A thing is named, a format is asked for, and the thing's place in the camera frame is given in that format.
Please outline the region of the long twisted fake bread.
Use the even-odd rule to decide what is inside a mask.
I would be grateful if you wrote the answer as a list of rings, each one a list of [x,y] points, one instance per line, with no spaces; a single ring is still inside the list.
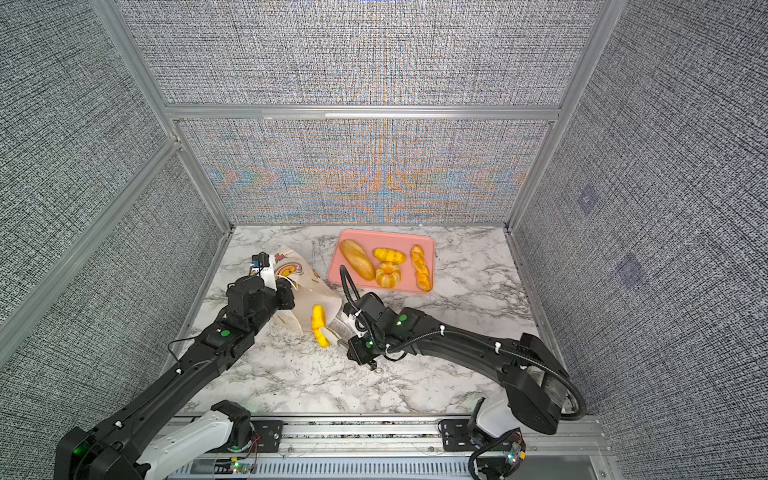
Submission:
[[[424,250],[420,245],[414,245],[411,249],[411,264],[417,287],[421,291],[429,292],[432,289],[431,276],[424,257]]]

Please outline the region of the yellow striped croissant fake bread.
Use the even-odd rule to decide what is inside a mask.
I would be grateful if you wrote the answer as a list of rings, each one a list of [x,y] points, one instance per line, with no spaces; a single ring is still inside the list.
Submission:
[[[326,315],[324,307],[321,304],[315,304],[312,308],[311,314],[311,330],[314,334],[315,340],[322,348],[327,348],[330,345],[330,341],[323,333],[325,326]]]

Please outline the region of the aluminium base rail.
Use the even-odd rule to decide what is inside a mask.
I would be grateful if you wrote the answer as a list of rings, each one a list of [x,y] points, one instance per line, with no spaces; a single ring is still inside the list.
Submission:
[[[257,415],[278,434],[256,453],[204,453],[173,479],[466,479],[472,449],[442,423],[458,414]],[[620,479],[617,456],[594,417],[563,422],[554,435],[523,428],[526,457],[516,479]]]

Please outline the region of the oval yellow fake bread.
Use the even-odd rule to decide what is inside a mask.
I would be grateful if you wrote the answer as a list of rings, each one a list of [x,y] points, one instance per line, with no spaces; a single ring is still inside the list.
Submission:
[[[376,248],[373,250],[373,255],[380,262],[395,265],[403,264],[407,260],[407,256],[403,252],[390,248]]]

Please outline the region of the round pumpkin-shaped fake bread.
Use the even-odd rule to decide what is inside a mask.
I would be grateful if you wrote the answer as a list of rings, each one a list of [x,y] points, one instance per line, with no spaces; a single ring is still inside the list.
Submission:
[[[402,279],[401,270],[398,264],[393,262],[382,262],[375,271],[376,283],[385,289],[393,289],[399,285]]]

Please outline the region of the white paper bag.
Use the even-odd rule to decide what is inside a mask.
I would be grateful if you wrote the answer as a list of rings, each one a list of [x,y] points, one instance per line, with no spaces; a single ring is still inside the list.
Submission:
[[[295,307],[276,314],[276,322],[297,335],[308,335],[315,304],[324,307],[326,321],[342,312],[342,297],[320,278],[312,266],[296,251],[280,247],[273,254],[276,280],[288,279],[293,285]]]

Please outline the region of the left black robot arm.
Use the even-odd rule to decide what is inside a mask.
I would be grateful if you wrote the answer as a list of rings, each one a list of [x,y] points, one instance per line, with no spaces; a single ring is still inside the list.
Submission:
[[[56,479],[148,479],[153,466],[141,456],[162,427],[254,345],[276,312],[295,306],[286,278],[270,287],[257,275],[244,276],[226,295],[227,305],[175,366],[90,430],[74,427],[59,440]]]

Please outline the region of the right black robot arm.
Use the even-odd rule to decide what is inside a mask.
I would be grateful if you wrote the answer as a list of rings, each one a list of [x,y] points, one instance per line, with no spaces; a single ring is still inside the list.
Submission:
[[[458,364],[500,385],[512,416],[542,434],[553,435],[562,420],[577,421],[587,413],[583,394],[535,335],[513,340],[474,333],[421,310],[396,312],[374,293],[347,301],[343,313],[357,330],[348,340],[347,357],[359,365],[375,366],[380,356],[399,361],[407,355]]]

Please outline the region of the pink plastic tray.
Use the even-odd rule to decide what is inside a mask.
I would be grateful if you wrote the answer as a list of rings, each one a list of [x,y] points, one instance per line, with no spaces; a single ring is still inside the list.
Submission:
[[[327,278],[340,285],[344,266],[357,286],[427,293],[434,286],[435,253],[431,237],[344,230]]]

